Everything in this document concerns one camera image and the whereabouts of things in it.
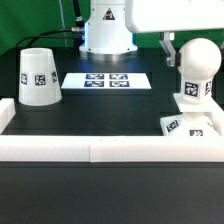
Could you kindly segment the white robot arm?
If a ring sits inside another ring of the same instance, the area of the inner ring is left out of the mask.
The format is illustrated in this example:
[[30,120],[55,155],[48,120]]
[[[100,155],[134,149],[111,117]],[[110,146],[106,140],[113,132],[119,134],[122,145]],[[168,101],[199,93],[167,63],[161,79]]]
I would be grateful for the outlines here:
[[166,63],[179,63],[171,41],[177,31],[224,29],[224,0],[91,0],[79,47],[85,58],[121,60],[133,54],[137,33],[158,33]]

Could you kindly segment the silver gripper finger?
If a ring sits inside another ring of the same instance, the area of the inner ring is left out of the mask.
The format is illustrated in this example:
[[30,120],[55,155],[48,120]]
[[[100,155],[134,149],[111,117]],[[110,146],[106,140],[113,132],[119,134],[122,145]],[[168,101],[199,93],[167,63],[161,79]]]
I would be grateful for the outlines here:
[[166,53],[166,64],[169,67],[179,66],[181,54],[177,52],[172,44],[175,39],[174,32],[161,32],[159,43]]

